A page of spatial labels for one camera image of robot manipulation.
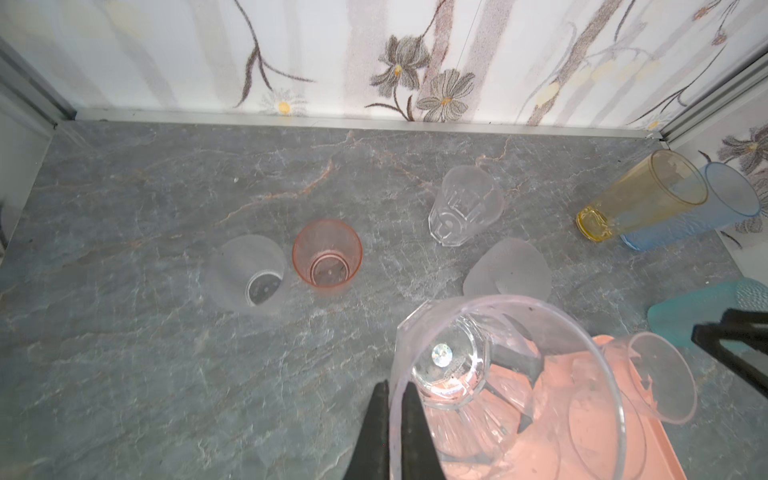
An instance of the glass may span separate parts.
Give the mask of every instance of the glass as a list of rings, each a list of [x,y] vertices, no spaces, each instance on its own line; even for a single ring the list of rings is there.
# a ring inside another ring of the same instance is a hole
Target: glass
[[[221,308],[240,313],[277,313],[287,297],[283,249],[261,235],[233,238],[214,252],[204,285]]]
[[[588,378],[572,375],[576,360]],[[408,381],[419,390],[449,478],[554,480],[562,458],[558,432],[567,428],[563,419],[576,391],[589,391],[603,409],[604,442],[590,444],[596,449],[589,452],[600,457],[600,480],[621,478],[624,412],[611,370],[590,336],[547,303],[512,295],[430,300],[400,323],[390,376],[395,479]]]
[[[661,223],[625,233],[621,239],[635,250],[649,250],[760,214],[760,199],[750,182],[728,165],[713,162],[703,169],[707,201]]]
[[[694,376],[674,346],[651,332],[603,345],[616,383],[641,415],[683,424],[696,412]]]
[[[690,210],[707,201],[704,178],[685,157],[658,150],[632,167],[576,216],[579,230],[601,242]]]
[[[552,291],[547,260],[530,243],[505,238],[491,247],[464,279],[464,295],[523,295],[546,300]]]
[[[343,285],[355,276],[362,262],[357,233],[341,220],[317,220],[299,232],[293,242],[293,268],[301,279],[318,288]]]
[[[429,212],[429,232],[444,247],[458,247],[494,223],[504,211],[496,180],[477,167],[453,167]]]
[[[672,345],[690,348],[694,346],[690,341],[694,325],[719,323],[729,308],[768,312],[768,286],[743,278],[685,293],[648,309],[648,324],[652,332]],[[723,343],[737,352],[750,349],[741,342]]]

